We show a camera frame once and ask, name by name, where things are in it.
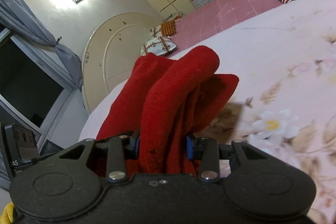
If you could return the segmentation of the orange knitted cloth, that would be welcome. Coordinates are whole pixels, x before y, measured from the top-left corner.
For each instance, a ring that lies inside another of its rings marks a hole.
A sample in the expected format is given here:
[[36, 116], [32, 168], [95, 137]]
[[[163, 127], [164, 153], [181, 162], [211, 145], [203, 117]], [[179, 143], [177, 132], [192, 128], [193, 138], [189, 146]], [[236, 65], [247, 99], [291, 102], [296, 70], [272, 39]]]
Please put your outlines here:
[[176, 16], [172, 20], [163, 22], [161, 24], [161, 34], [162, 36], [173, 36], [177, 34], [176, 22], [179, 20], [181, 16]]

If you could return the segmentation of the cream round headboard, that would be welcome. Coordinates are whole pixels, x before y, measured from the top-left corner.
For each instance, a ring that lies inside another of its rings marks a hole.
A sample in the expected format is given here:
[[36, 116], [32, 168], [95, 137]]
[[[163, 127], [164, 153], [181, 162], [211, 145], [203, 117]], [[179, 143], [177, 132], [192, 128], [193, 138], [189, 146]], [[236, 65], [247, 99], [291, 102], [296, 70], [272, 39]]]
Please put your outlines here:
[[150, 30], [162, 21], [141, 13], [123, 13], [103, 22], [91, 35], [82, 60], [82, 95], [88, 113], [130, 77]]

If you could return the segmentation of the floral pillow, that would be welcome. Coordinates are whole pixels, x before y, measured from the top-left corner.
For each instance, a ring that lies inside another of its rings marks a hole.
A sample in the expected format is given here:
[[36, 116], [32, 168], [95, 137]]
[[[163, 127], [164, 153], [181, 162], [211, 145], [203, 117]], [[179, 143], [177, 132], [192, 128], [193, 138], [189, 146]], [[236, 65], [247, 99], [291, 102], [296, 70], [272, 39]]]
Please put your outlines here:
[[162, 36], [161, 25], [158, 25], [158, 26], [150, 29], [150, 37], [151, 38], [156, 38], [156, 37], [160, 37], [160, 36]]
[[153, 53], [157, 56], [167, 56], [177, 49], [177, 45], [166, 36], [157, 36], [142, 45], [141, 56]]

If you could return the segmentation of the red knit garment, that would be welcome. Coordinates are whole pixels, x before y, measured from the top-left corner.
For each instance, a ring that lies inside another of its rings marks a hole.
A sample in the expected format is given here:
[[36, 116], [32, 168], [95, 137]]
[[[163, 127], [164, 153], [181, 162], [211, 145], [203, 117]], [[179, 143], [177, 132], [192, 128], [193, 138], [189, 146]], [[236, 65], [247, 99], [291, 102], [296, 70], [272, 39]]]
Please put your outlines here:
[[196, 174], [198, 164], [187, 157], [187, 134], [205, 129], [239, 83], [236, 75], [218, 74], [219, 63], [206, 46], [178, 60], [139, 57], [97, 139], [139, 131], [138, 159], [126, 163], [131, 174]]

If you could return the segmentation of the window with white frame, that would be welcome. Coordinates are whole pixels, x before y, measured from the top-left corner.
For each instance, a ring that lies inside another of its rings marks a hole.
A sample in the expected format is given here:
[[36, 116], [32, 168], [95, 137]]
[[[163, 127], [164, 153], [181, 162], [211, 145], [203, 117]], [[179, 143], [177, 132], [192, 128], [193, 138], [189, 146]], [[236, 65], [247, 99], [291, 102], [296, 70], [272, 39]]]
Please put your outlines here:
[[18, 36], [1, 27], [1, 124], [39, 151], [77, 89], [45, 65]]

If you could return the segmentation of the grey curtain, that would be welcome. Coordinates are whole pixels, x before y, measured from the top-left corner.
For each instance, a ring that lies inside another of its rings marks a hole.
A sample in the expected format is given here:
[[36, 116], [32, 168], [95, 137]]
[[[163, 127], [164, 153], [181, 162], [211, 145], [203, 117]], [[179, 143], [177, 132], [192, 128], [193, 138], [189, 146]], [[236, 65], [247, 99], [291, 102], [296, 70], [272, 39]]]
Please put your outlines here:
[[53, 48], [73, 83], [77, 88], [82, 88], [80, 58], [60, 43], [61, 38], [56, 39], [49, 32], [24, 0], [1, 0], [1, 24], [40, 46]]

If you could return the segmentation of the front floral pillow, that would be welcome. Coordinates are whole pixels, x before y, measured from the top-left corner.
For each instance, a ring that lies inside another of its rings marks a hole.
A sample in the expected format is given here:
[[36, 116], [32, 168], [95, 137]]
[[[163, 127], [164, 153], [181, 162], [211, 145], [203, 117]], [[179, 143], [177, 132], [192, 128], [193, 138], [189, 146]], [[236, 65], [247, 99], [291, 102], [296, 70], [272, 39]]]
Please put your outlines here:
[[157, 36], [142, 45], [141, 56], [153, 53], [157, 56], [167, 56], [177, 49], [177, 45], [166, 36]]

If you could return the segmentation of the back floral pillow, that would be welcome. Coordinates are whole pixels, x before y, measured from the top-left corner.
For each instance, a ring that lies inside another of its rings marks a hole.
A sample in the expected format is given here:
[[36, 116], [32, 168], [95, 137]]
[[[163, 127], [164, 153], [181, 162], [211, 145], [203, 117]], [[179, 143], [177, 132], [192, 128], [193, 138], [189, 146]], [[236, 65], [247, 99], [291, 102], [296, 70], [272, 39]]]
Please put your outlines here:
[[160, 37], [160, 36], [162, 36], [161, 25], [158, 25], [158, 26], [150, 29], [150, 37], [151, 38], [156, 38], [156, 37]]

